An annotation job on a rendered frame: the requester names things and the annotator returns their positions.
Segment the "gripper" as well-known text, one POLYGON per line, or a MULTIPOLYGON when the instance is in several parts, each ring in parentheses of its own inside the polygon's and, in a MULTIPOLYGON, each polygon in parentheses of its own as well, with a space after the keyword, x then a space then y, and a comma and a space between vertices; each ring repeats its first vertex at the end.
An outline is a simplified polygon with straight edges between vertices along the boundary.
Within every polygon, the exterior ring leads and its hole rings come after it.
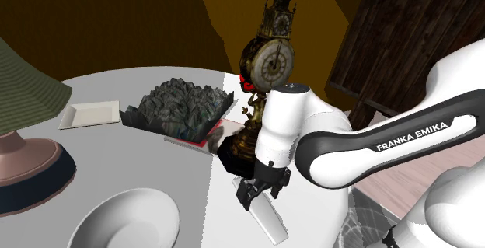
POLYGON ((244 209, 248 211, 252 200, 262 192, 262 188, 271 188, 272 198, 277 199, 282 188, 289 184, 290 176, 291 170, 289 168, 274 168, 256 159, 253 179, 240 180, 236 197, 244 209))

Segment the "white flat remote control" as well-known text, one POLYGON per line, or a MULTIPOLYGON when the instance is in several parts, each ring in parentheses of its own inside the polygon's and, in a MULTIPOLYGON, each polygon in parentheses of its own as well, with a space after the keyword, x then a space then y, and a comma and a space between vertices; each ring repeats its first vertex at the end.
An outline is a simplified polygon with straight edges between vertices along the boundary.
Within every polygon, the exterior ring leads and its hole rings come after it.
POLYGON ((264 192, 251 200, 249 213, 273 245, 276 246, 288 239, 288 230, 281 216, 274 209, 270 198, 264 192))

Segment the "red-edged flat book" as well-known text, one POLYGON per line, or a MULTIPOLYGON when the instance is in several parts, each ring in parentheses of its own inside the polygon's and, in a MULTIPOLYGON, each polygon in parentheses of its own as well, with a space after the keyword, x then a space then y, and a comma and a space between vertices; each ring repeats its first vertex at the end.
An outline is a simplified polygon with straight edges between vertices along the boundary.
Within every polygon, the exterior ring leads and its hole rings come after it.
POLYGON ((222 144, 225 138, 237 134, 243 128, 243 124, 227 119, 221 119, 199 143, 171 137, 164 137, 164 140, 175 145, 202 152, 207 155, 212 155, 217 154, 218 147, 222 144))

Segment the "grey mountain relief model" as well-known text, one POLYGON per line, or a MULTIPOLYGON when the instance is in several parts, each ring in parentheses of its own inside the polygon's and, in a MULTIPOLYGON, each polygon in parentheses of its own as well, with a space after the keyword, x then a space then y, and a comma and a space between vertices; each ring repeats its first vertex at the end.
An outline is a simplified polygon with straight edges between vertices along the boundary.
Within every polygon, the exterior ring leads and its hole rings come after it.
POLYGON ((234 93, 172 78, 120 112, 127 127, 199 143, 233 104, 234 93))

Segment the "ornate brass clock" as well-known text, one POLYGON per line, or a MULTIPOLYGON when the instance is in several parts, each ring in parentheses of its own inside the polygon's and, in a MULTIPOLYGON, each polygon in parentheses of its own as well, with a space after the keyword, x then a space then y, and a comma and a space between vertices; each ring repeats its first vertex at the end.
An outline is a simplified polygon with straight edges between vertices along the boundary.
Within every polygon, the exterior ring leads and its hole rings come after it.
POLYGON ((244 128, 224 139, 217 155, 228 173, 252 178, 256 161, 256 140, 262 127, 262 116, 267 93, 284 85, 295 63, 295 51, 290 43, 295 10, 289 9, 291 0, 273 0, 264 6, 263 17, 256 36, 245 46, 239 61, 239 83, 245 93, 250 93, 250 113, 244 128))

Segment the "round white table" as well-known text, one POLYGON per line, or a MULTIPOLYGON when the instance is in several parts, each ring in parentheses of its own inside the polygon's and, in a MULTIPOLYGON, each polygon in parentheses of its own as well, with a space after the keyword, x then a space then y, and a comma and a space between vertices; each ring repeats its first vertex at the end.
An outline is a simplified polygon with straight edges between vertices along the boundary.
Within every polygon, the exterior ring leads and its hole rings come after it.
POLYGON ((45 204, 0 218, 0 248, 67 248, 95 206, 137 187, 162 190, 177 203, 176 248, 333 248, 347 215, 347 190, 315 187, 293 173, 273 203, 289 237, 274 246, 215 157, 119 123, 70 130, 59 124, 55 117, 20 134, 61 143, 75 160, 75 178, 45 204))

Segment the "white round bowl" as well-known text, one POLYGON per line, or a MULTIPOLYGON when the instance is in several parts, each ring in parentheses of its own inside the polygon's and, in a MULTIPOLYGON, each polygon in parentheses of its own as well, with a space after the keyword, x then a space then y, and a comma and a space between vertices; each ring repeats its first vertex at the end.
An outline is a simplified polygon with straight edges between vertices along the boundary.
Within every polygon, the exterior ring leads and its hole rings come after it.
POLYGON ((67 248, 174 248, 179 232, 176 202, 160 190, 136 188, 94 207, 67 248))

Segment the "white rectangular plate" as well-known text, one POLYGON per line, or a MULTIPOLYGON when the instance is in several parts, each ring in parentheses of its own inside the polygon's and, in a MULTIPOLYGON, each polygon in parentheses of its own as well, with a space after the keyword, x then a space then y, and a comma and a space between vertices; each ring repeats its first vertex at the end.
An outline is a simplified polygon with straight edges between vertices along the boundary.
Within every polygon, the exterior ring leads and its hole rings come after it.
POLYGON ((120 102, 77 103, 66 107, 58 129, 114 124, 120 121, 120 102))

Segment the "dark wooden cabinet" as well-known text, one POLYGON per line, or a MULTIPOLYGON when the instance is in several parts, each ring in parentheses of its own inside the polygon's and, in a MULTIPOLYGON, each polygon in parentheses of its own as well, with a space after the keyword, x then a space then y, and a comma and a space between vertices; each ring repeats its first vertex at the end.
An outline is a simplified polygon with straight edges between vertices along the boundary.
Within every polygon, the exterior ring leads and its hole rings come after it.
POLYGON ((328 85, 357 101, 349 119, 367 127, 424 98, 433 64, 485 39, 485 0, 361 0, 328 85))

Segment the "green shade table lamp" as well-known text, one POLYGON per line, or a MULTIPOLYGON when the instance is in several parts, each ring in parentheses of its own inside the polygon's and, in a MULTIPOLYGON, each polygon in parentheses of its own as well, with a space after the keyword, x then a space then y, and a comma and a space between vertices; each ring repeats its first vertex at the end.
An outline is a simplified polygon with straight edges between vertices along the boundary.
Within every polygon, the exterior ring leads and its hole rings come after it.
POLYGON ((0 37, 0 217, 35 208, 74 179, 75 160, 49 138, 18 131, 55 118, 72 88, 21 58, 0 37))

